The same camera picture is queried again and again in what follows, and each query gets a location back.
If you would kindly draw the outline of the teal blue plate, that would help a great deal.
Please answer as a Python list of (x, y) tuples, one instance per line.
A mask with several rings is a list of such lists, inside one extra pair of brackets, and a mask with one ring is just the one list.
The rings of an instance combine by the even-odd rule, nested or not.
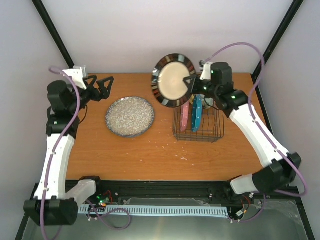
[(192, 115), (191, 115), (191, 130), (197, 132), (201, 125), (202, 120), (202, 98), (199, 95), (194, 95), (192, 104)]

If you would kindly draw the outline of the black rimmed cream plate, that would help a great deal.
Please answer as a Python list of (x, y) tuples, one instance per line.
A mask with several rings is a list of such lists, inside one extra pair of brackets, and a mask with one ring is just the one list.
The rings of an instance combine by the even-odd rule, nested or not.
[(181, 53), (164, 56), (151, 74), (151, 91), (156, 100), (167, 108), (185, 104), (192, 93), (187, 93), (183, 78), (196, 75), (193, 63)]

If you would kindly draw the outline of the pink polka dot plate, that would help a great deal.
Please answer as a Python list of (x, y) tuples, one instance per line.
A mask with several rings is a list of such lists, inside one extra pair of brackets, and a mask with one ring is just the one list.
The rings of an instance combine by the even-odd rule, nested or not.
[(186, 102), (181, 106), (180, 111), (180, 131), (184, 132), (188, 126), (190, 103)]

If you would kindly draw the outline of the mint green ceramic bowl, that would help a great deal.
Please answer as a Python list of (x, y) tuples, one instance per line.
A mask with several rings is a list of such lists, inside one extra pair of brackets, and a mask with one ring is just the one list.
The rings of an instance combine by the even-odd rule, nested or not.
[(202, 100), (202, 106), (204, 109), (210, 109), (214, 106), (214, 100), (212, 98), (204, 98)]

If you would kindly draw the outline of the speckled large stoneware plate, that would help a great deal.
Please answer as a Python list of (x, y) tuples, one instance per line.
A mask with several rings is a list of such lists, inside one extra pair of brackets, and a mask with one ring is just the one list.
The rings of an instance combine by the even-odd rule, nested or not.
[(107, 128), (117, 136), (134, 138), (144, 134), (155, 120), (153, 106), (139, 96), (116, 100), (105, 115)]

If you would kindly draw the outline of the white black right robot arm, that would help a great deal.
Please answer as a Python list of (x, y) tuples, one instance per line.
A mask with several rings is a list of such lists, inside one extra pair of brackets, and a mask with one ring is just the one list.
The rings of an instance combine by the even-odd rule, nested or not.
[(232, 179), (230, 188), (236, 195), (278, 192), (299, 176), (302, 162), (298, 153), (290, 153), (279, 143), (258, 116), (251, 95), (234, 88), (232, 68), (226, 62), (201, 63), (197, 74), (193, 63), (184, 60), (161, 60), (151, 74), (151, 90), (165, 107), (177, 108), (192, 95), (211, 98), (244, 134), (256, 152), (262, 169)]

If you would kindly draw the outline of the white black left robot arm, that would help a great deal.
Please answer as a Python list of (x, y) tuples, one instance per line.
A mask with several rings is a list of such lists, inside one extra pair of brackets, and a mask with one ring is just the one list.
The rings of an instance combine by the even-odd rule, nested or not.
[(108, 99), (113, 82), (113, 77), (98, 80), (92, 75), (83, 78), (82, 87), (75, 83), (68, 85), (63, 80), (47, 86), (50, 107), (47, 109), (46, 157), (38, 187), (23, 206), (25, 214), (38, 226), (73, 225), (86, 200), (96, 202), (103, 198), (99, 176), (84, 176), (72, 189), (66, 190), (66, 175), (81, 122), (79, 110), (90, 101)]

